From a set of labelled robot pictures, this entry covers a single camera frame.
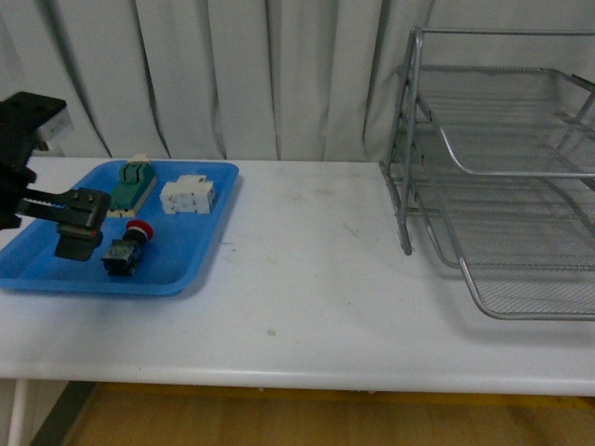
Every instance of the white table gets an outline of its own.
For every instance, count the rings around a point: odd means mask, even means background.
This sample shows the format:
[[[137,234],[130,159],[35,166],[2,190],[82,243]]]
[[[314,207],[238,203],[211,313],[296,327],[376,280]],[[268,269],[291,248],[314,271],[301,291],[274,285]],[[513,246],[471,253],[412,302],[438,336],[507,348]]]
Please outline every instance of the white table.
[[[63,191],[106,161],[30,167]],[[595,395],[595,323],[484,316],[419,221],[403,254],[377,164],[236,165],[223,239],[181,294],[0,291],[0,377]]]

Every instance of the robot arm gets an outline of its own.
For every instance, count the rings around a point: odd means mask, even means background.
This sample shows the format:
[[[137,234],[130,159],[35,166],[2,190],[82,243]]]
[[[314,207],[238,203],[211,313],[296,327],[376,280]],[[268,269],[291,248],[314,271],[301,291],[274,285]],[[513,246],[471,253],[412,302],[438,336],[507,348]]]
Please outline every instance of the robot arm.
[[[55,221],[60,236],[55,255],[84,261],[101,244],[110,194],[91,189],[61,194],[27,189],[36,179],[27,167],[33,149],[70,124],[61,99],[19,92],[0,102],[0,230],[18,228],[18,215]]]

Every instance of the metal wire rack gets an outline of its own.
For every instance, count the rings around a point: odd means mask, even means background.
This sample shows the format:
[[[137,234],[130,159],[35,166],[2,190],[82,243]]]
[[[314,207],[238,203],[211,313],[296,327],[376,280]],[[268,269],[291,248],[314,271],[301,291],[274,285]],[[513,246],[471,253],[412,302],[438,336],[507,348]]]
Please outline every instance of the metal wire rack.
[[[411,32],[395,119],[404,138],[382,165],[402,248],[411,254],[413,195],[485,314],[595,320],[595,85],[549,69],[426,67],[426,33],[561,34]]]

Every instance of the desk organizer tray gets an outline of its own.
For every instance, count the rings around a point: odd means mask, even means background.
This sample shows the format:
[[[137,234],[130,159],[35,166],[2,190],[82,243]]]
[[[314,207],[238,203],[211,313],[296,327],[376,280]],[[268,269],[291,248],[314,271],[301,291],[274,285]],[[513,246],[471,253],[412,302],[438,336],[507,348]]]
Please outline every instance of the desk organizer tray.
[[[79,181],[85,187],[110,193],[124,161],[102,164]],[[198,274],[209,244],[222,230],[221,218],[229,203],[238,168],[227,163],[153,161],[158,182],[137,218],[149,222],[154,237],[143,247],[143,259],[132,276],[108,275],[101,257],[113,239],[120,239],[132,218],[106,217],[103,242],[87,262],[58,258],[56,224],[36,220],[0,252],[0,286],[20,290],[115,295],[173,295]],[[206,175],[213,181],[215,205],[210,214],[163,211],[159,192],[181,175]]]
[[[383,165],[405,253],[412,195],[485,314],[595,320],[595,85],[550,69],[424,66],[425,33],[516,34],[412,31],[399,143]]]

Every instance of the electrical component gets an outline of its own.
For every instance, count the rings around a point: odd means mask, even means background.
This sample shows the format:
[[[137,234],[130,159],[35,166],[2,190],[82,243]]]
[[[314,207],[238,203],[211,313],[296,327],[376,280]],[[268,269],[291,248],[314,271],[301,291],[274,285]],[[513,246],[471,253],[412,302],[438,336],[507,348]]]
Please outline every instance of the electrical component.
[[[176,182],[167,182],[159,198],[166,214],[210,214],[215,204],[215,188],[205,175],[182,175]]]
[[[131,276],[142,259],[142,246],[152,239],[153,230],[143,220],[130,220],[122,240],[113,240],[105,256],[101,258],[108,274]]]
[[[112,190],[108,216],[136,216],[157,184],[147,155],[136,155],[120,169],[120,181]]]

